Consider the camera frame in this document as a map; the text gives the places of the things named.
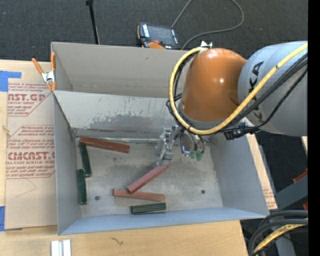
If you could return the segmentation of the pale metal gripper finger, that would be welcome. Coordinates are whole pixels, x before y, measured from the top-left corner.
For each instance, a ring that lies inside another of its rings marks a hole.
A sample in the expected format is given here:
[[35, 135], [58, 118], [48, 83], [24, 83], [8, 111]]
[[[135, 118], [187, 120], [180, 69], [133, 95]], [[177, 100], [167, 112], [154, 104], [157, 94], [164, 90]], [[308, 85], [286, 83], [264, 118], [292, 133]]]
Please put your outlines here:
[[163, 154], [163, 165], [164, 166], [168, 166], [171, 163], [171, 161], [173, 159], [173, 155], [174, 155], [174, 153], [171, 148], [165, 150], [165, 152]]
[[156, 161], [156, 164], [159, 166], [162, 164], [162, 160], [163, 160], [163, 146], [156, 146], [155, 147], [155, 161]]

